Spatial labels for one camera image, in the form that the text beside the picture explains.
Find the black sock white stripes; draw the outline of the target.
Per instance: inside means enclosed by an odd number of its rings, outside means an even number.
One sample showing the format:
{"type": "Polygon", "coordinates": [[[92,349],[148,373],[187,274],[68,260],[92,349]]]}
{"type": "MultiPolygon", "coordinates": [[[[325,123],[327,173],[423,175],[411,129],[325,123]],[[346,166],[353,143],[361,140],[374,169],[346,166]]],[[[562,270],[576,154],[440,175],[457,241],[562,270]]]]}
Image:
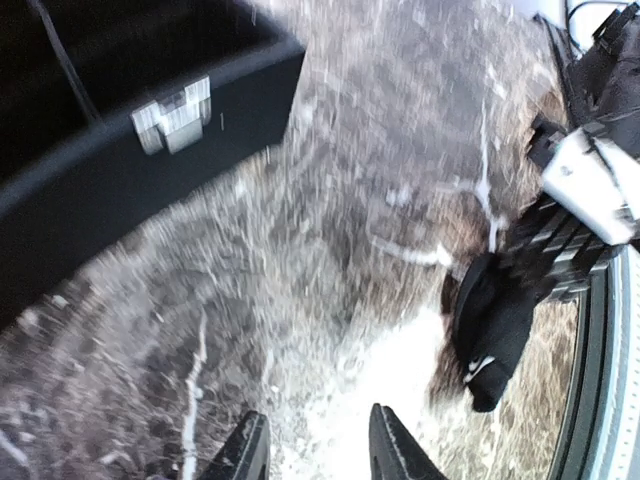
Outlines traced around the black sock white stripes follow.
{"type": "Polygon", "coordinates": [[[470,264],[456,299],[452,340],[474,411],[497,407],[529,340],[534,309],[552,289],[549,282],[530,286],[510,277],[493,252],[470,264]]]}

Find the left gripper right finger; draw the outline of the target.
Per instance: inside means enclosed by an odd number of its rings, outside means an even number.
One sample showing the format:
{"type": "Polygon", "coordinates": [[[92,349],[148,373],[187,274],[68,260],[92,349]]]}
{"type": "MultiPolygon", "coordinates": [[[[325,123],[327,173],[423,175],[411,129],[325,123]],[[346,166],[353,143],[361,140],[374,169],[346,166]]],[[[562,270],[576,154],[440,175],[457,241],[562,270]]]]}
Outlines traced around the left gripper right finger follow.
{"type": "Polygon", "coordinates": [[[447,480],[388,406],[375,403],[369,418],[373,480],[447,480]]]}

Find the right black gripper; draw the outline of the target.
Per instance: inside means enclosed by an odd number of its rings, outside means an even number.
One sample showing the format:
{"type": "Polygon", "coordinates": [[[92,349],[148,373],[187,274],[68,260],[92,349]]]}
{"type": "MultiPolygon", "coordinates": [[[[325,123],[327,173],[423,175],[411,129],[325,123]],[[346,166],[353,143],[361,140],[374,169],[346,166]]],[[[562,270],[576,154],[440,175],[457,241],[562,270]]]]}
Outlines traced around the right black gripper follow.
{"type": "Polygon", "coordinates": [[[540,173],[540,193],[508,234],[500,268],[523,284],[551,283],[553,289],[548,296],[556,289],[567,296],[583,286],[600,258],[619,245],[604,243],[543,190],[542,169],[559,142],[574,130],[568,131],[543,116],[534,119],[532,128],[527,158],[540,173]]]}

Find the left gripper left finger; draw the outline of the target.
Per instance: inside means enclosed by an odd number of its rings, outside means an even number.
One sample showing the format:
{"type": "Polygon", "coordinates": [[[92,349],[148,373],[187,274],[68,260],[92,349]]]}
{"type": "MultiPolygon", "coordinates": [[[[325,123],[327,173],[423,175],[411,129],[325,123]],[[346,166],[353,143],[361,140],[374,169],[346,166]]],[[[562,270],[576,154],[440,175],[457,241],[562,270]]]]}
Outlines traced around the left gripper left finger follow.
{"type": "Polygon", "coordinates": [[[267,480],[270,470],[268,418],[251,410],[238,422],[198,480],[267,480]]]}

